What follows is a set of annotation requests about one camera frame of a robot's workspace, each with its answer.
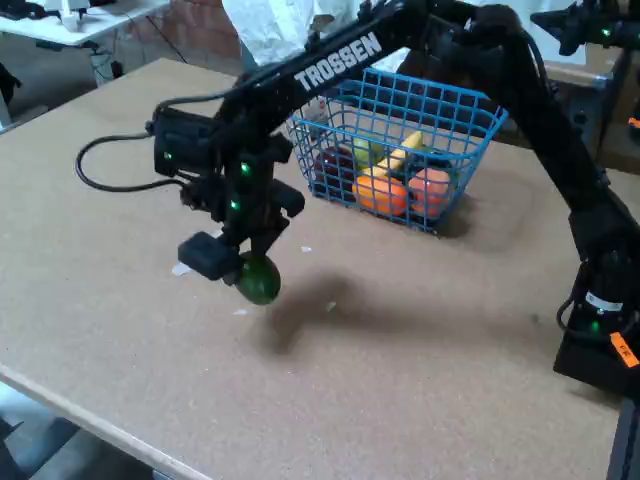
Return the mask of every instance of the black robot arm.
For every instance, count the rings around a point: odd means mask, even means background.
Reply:
[[[200,232],[182,244],[180,260],[211,280],[242,282],[248,257],[240,245],[249,239],[251,254],[265,258],[289,218],[304,208],[300,192],[273,178],[274,164],[286,162],[292,150],[274,130],[316,95],[360,77],[365,67],[403,46],[426,49],[448,68],[464,71],[505,107],[569,207],[581,267],[558,312],[566,333],[556,369],[640,398],[637,369],[610,342],[614,334],[631,351],[640,347],[640,228],[553,98],[539,56],[537,62],[532,56],[535,46],[508,7],[365,2],[356,22],[324,39],[311,36],[305,52],[243,78],[213,119],[172,108],[194,99],[159,105],[150,128],[156,171],[188,178],[183,202],[224,223],[221,237]]]

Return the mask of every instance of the floor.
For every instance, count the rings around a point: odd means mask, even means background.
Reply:
[[[239,60],[201,52],[181,53],[193,65],[231,75],[242,71]],[[115,58],[123,63],[125,72],[161,57],[180,61],[161,39],[142,45],[125,38],[115,44]],[[39,105],[53,109],[95,88],[88,50],[65,48],[53,52],[37,48],[29,38],[0,34],[0,61],[23,84],[9,104],[12,117]]]
[[[178,59],[160,39],[142,45],[121,39],[115,46],[115,58],[125,72],[160,57]],[[181,52],[191,64],[238,75],[239,60],[230,60],[201,52]],[[86,50],[64,49],[53,52],[37,48],[28,38],[0,34],[0,61],[23,86],[9,104],[12,117],[40,105],[54,109],[96,88]],[[7,439],[9,450],[19,452],[34,442],[47,425],[27,422]],[[34,480],[142,480],[151,473],[143,465],[93,435],[80,431],[40,470]]]

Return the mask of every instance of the white label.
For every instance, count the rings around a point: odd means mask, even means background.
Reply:
[[[348,46],[320,59],[315,65],[310,65],[296,73],[293,78],[299,81],[308,92],[380,52],[382,52],[380,42],[373,32],[369,32],[359,40],[354,40]]]
[[[587,293],[585,300],[596,308],[604,310],[605,312],[619,312],[622,310],[624,303],[611,303],[601,298],[596,297],[593,293]]]

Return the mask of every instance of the black cable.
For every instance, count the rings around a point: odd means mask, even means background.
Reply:
[[[86,183],[92,188],[95,188],[96,190],[101,190],[103,192],[113,192],[113,193],[142,192],[144,190],[151,190],[152,188],[163,187],[165,185],[180,185],[182,188],[185,188],[187,185],[184,182],[176,179],[159,180],[157,182],[145,183],[142,185],[116,187],[112,185],[104,185],[102,183],[98,183],[94,180],[91,180],[89,177],[85,175],[84,170],[82,168],[82,160],[84,156],[87,154],[87,152],[91,150],[93,147],[103,143],[121,142],[125,140],[142,140],[144,138],[149,138],[149,137],[151,137],[151,134],[149,132],[144,132],[144,133],[138,133],[134,135],[110,135],[108,137],[100,137],[100,138],[96,138],[95,140],[92,140],[91,142],[86,144],[84,147],[82,147],[82,150],[80,150],[80,152],[78,153],[78,156],[76,157],[76,174],[78,175],[78,177],[80,177],[80,180],[82,180],[84,183]]]
[[[167,42],[167,45],[169,45],[169,47],[171,47],[171,49],[176,52],[176,54],[180,57],[180,59],[186,63],[187,65],[189,65],[189,62],[187,62],[187,60],[184,58],[184,56],[180,53],[180,50],[178,50],[178,48],[171,43],[171,41],[166,37],[166,35],[164,33],[162,33],[162,30],[160,30],[158,28],[158,26],[155,24],[155,22],[151,19],[151,17],[149,17],[147,15],[147,20],[149,20],[149,23],[151,23],[151,25],[153,25],[153,28],[156,29],[156,32],[158,32],[158,34],[164,39],[165,42]]]
[[[579,330],[574,330],[572,328],[569,328],[569,326],[566,323],[564,323],[564,320],[562,320],[562,315],[564,314],[566,309],[569,308],[569,305],[571,305],[574,302],[575,302],[575,297],[572,291],[571,296],[567,298],[562,305],[560,305],[560,308],[556,313],[556,323],[558,324],[560,329],[563,332],[566,332],[571,336],[579,338],[581,340],[589,340],[593,342],[609,342],[611,337],[609,337],[608,335],[597,335],[593,333],[581,332]],[[629,323],[627,323],[627,325],[620,331],[620,335],[622,335],[623,337],[627,336],[627,334],[631,331],[631,329],[635,326],[635,324],[636,324],[635,320],[629,320]]]

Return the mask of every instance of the metal table leg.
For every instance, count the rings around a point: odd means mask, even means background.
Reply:
[[[625,399],[620,410],[618,428],[613,440],[607,480],[640,478],[640,403]]]
[[[0,95],[0,132],[11,125],[11,117],[9,116],[9,109],[7,104],[4,103],[4,98]]]
[[[98,48],[91,52],[90,59],[96,85],[101,87],[113,80],[113,71],[111,70],[113,52],[104,43],[98,45]]]

